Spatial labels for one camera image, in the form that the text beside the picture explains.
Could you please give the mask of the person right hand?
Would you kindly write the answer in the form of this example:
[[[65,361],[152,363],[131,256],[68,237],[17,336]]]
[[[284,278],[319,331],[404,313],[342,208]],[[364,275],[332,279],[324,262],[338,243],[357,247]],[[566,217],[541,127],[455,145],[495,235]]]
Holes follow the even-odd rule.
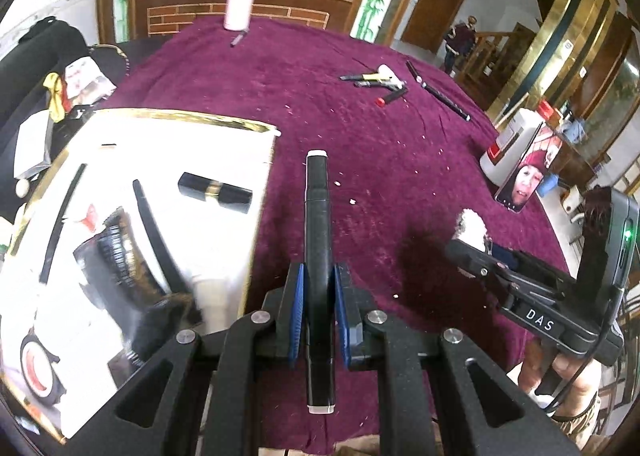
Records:
[[[544,350],[538,339],[530,339],[525,346],[524,360],[518,386],[526,393],[536,390],[546,370]],[[602,365],[591,360],[582,368],[582,360],[559,353],[552,362],[554,371],[568,384],[572,382],[564,401],[556,410],[561,417],[576,417],[588,410],[593,398],[597,395],[602,376]]]

